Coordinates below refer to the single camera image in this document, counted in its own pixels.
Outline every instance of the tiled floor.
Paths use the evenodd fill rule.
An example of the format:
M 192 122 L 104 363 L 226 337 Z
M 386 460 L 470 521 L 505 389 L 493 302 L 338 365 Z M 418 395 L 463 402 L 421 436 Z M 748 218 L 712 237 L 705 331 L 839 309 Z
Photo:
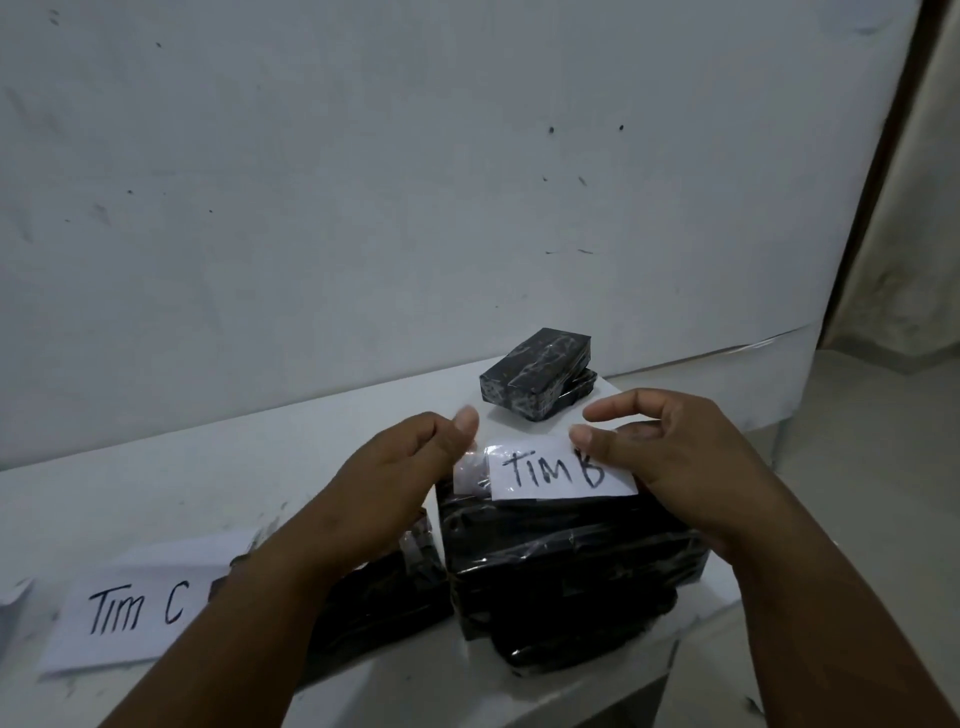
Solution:
M 779 470 L 960 709 L 960 360 L 903 376 L 818 352 Z M 684 642 L 656 725 L 756 728 L 748 697 L 737 610 Z

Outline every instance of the white wall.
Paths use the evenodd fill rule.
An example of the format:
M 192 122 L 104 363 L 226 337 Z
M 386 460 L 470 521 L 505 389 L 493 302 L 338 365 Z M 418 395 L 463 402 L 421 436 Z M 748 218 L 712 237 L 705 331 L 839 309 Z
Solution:
M 960 343 L 960 4 L 948 12 L 828 342 L 908 357 Z
M 917 9 L 867 7 L 7 0 L 0 466 L 818 323 Z

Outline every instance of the black plastic wrapping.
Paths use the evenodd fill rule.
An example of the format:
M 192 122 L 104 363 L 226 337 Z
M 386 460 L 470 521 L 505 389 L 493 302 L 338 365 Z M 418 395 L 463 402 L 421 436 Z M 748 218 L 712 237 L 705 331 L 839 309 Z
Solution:
M 619 647 L 703 571 L 699 535 L 647 493 L 493 501 L 478 472 L 470 495 L 437 486 L 450 589 L 464 636 L 490 636 L 517 674 Z
M 452 614 L 446 573 L 424 512 L 397 550 L 352 571 L 330 590 L 310 637 L 302 682 L 314 682 Z
M 584 382 L 573 382 L 589 362 L 589 336 L 542 328 L 480 375 L 480 393 L 484 401 L 539 422 L 557 412 L 557 400 L 571 387 L 583 391 Z M 587 394 L 592 388 L 591 381 Z

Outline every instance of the tabletop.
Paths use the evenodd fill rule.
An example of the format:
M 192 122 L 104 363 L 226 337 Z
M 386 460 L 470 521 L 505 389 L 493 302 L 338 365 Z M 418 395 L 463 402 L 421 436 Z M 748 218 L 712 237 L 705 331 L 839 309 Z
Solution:
M 598 378 L 587 400 L 528 423 L 481 401 L 478 377 L 494 361 L 0 473 L 0 585 L 36 579 L 0 654 L 0 724 L 96 725 L 149 667 L 38 676 L 80 571 L 131 546 L 283 520 L 375 432 L 417 412 L 452 416 L 471 403 L 483 443 L 565 431 L 583 421 L 585 403 L 617 391 Z M 436 524 L 432 493 L 426 506 Z M 677 606 L 647 635 L 586 665 L 527 678 L 513 676 L 489 641 L 465 643 L 449 620 L 299 692 L 284 725 L 374 726 L 398 715 L 407 725 L 574 725 L 666 674 L 679 635 L 739 598 L 732 571 L 711 554 L 700 582 L 681 587 Z

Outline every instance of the handwritten label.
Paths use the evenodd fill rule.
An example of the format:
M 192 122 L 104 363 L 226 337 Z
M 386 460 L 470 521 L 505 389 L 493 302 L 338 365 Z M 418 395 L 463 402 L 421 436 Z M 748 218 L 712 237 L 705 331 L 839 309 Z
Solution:
M 251 531 L 132 549 L 74 582 L 40 660 L 43 672 L 152 660 L 203 609 L 228 554 Z
M 493 500 L 636 495 L 631 474 L 592 461 L 566 437 L 529 437 L 486 453 Z

